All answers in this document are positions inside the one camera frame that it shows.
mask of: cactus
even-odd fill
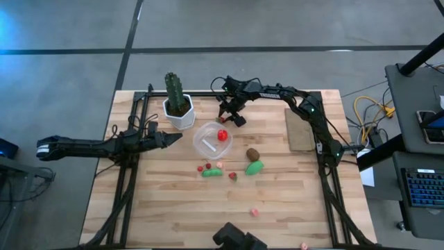
[[[182,92],[182,83],[180,78],[174,73],[168,73],[165,76],[166,92],[168,93],[168,102],[170,112],[173,115],[184,115],[188,110],[185,110],[185,98]]]

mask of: plastic container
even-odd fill
[[[219,130],[226,130],[228,138],[225,141],[217,139]],[[232,147],[233,135],[222,124],[208,122],[197,130],[193,138],[193,145],[200,155],[210,160],[217,160],[226,155]]]

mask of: keyboard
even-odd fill
[[[401,169],[409,203],[414,207],[444,208],[444,171]]]

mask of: table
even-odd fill
[[[338,90],[321,90],[325,113],[339,132],[350,140]],[[114,96],[106,137],[111,126],[125,130],[134,91],[117,91]],[[159,130],[177,132],[166,120],[164,97],[151,97],[148,115],[159,115]],[[203,124],[214,121],[219,111],[214,97],[192,97],[196,112],[194,127],[166,149],[141,154],[127,247],[212,248],[212,236],[226,222],[250,232],[268,247],[330,247],[330,234],[315,153],[290,152],[283,101],[260,99],[241,111],[246,125],[225,124],[234,136],[233,148],[222,161],[225,176],[202,178],[196,168],[205,163],[192,147],[192,138]],[[334,138],[339,139],[331,128]],[[254,147],[265,164],[261,174],[243,174],[246,149]],[[100,159],[97,171],[112,162]],[[376,242],[373,224],[355,165],[338,168],[345,208],[367,238]],[[93,184],[80,243],[87,242],[110,214],[119,168],[99,175]],[[228,173],[236,172],[236,183]],[[249,211],[256,208],[259,217]],[[339,216],[335,217],[339,235]],[[117,226],[116,236],[120,234]]]

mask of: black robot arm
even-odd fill
[[[117,127],[113,126],[116,137],[108,140],[79,140],[54,135],[37,141],[37,157],[43,161],[59,160],[66,156],[109,158],[119,162],[122,157],[141,153],[157,148],[165,148],[182,137],[182,133],[168,134],[157,131],[157,122],[148,123],[145,136],[130,129],[116,134]]]
[[[238,112],[245,107],[247,101],[254,101],[258,98],[283,100],[288,103],[295,114],[310,124],[313,133],[320,142],[316,145],[316,149],[321,155],[322,164],[328,167],[338,166],[344,153],[344,147],[330,134],[321,111],[322,103],[317,98],[294,87],[282,87],[279,83],[276,86],[263,86],[257,81],[238,81],[229,76],[225,79],[222,88],[226,95],[217,97],[221,102],[219,117],[227,112],[230,114],[227,120],[233,121],[237,126],[242,126],[246,120]],[[299,106],[296,105],[295,97],[302,97]]]

